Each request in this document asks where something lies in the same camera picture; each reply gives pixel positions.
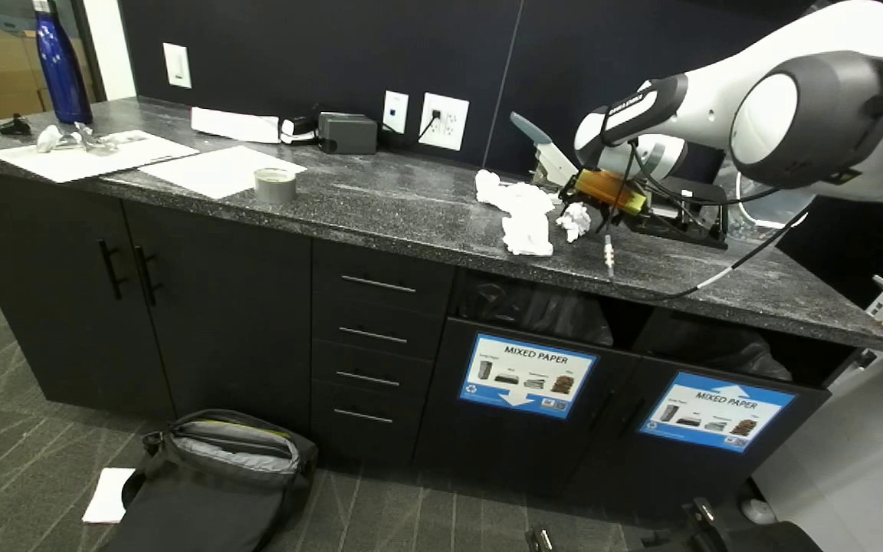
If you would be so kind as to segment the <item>orange black gripper body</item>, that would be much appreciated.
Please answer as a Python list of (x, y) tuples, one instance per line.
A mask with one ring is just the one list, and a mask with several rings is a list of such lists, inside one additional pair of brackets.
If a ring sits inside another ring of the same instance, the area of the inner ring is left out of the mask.
[(561, 190), (565, 201), (597, 207), (606, 221), (625, 226), (679, 224), (684, 207), (659, 194), (636, 186), (620, 172), (579, 167)]

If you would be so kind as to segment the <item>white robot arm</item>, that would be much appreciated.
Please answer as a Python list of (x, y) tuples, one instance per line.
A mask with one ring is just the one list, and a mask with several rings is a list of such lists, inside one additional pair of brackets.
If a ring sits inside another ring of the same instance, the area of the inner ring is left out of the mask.
[(572, 154), (665, 136), (719, 151), (744, 179), (883, 206), (883, 0), (832, 0), (758, 42), (644, 81), (587, 109)]

